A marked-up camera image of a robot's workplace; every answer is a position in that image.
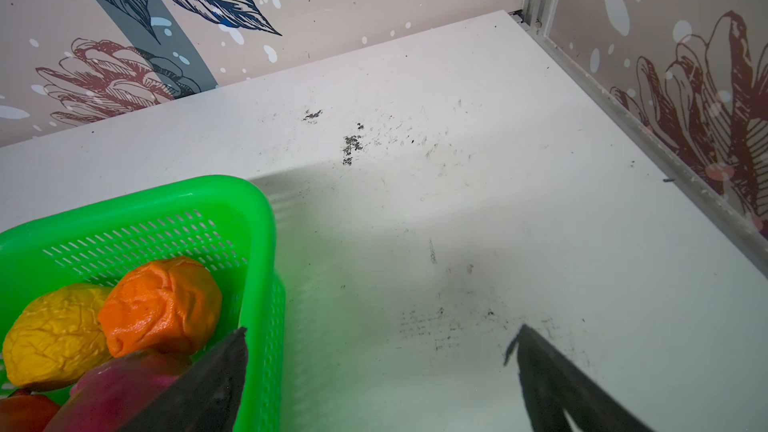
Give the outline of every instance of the red fruit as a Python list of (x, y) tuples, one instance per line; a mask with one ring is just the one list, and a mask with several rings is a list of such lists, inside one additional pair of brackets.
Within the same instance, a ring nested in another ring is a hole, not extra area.
[(60, 407), (44, 395), (31, 395), (24, 389), (0, 400), (0, 430), (3, 432), (42, 432)]

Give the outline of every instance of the white table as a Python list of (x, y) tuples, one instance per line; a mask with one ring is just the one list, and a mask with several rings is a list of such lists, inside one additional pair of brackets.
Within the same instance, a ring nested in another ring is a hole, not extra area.
[(523, 322), (659, 431), (765, 427), (768, 281), (503, 12), (0, 149), (0, 229), (206, 174), (276, 210), (284, 430), (529, 430)]

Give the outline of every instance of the metal frame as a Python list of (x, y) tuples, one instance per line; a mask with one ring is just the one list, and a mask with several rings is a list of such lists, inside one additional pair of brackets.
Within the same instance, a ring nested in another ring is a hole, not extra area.
[(558, 0), (523, 0), (522, 20), (530, 25), (528, 34), (768, 278), (768, 242), (764, 237), (549, 38), (557, 4)]

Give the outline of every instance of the white paint splatter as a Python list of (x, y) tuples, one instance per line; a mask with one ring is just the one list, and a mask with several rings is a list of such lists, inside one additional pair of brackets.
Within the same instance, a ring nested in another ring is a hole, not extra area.
[(629, 13), (624, 0), (605, 0), (605, 11), (608, 13), (608, 20), (618, 32), (623, 36), (629, 35)]
[(149, 24), (152, 26), (170, 27), (172, 23), (165, 17), (150, 17)]
[(598, 71), (600, 67), (600, 50), (595, 49), (592, 51), (592, 55), (589, 57), (589, 69), (592, 73)]
[(674, 24), (674, 28), (672, 29), (672, 38), (676, 43), (680, 42), (681, 40), (686, 43), (690, 39), (688, 36), (693, 32), (694, 30), (691, 28), (688, 21), (681, 20), (677, 24)]
[(272, 47), (264, 46), (264, 52), (266, 52), (266, 54), (270, 58), (270, 62), (272, 63), (277, 62), (277, 52), (275, 52), (275, 50)]
[(0, 119), (26, 119), (29, 117), (25, 111), (10, 106), (0, 106)]
[(226, 26), (225, 24), (219, 24), (219, 29), (221, 29), (224, 32), (228, 32), (230, 34), (230, 37), (232, 37), (232, 40), (234, 40), (238, 44), (243, 45), (245, 43), (243, 34), (241, 34), (238, 29), (234, 27)]

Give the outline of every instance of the toy fruit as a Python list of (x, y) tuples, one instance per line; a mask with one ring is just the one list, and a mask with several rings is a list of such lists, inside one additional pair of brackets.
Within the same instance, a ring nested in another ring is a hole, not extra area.
[(3, 432), (42, 432), (60, 407), (44, 395), (31, 395), (18, 389), (0, 400), (0, 430)]
[(72, 284), (27, 305), (3, 341), (8, 379), (17, 387), (54, 390), (109, 360), (97, 317), (110, 290)]
[(152, 261), (120, 280), (98, 320), (114, 357), (142, 348), (192, 355), (213, 335), (221, 299), (219, 286), (199, 262)]
[(111, 432), (168, 388), (190, 366), (182, 354), (146, 349), (87, 372), (46, 432)]

